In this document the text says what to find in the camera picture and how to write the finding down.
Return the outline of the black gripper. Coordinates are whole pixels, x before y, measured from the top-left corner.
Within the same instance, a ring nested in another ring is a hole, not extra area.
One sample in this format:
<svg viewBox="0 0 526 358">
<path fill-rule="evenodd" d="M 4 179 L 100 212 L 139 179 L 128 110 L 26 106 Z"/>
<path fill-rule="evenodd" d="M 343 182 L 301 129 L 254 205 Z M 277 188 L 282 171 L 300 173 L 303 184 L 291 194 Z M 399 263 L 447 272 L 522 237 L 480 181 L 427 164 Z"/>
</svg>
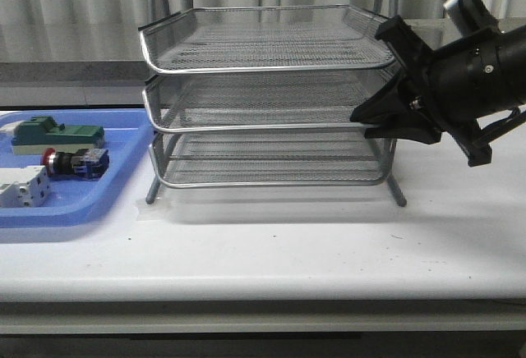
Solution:
<svg viewBox="0 0 526 358">
<path fill-rule="evenodd" d="M 366 129 L 368 139 L 433 145 L 447 132 L 469 166 L 488 164 L 490 131 L 477 119 L 501 110 L 502 97 L 491 95 L 502 82 L 499 34 L 486 28 L 433 50 L 400 17 L 388 20 L 376 37 L 394 53 L 400 72 L 358 105 L 349 120 L 376 124 Z"/>
</svg>

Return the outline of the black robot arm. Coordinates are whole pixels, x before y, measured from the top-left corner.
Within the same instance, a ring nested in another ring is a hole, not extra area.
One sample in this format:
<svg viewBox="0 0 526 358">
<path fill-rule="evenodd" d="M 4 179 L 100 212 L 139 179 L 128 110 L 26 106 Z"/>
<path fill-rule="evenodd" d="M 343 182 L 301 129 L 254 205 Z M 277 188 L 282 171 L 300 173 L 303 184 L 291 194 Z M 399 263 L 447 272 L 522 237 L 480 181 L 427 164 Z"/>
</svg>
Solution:
<svg viewBox="0 0 526 358">
<path fill-rule="evenodd" d="M 400 65 L 381 89 L 352 112 L 365 136 L 432 145 L 448 133 L 470 167 L 489 164 L 490 143 L 524 124 L 525 28 L 487 26 L 431 49 L 400 16 L 376 38 Z"/>
</svg>

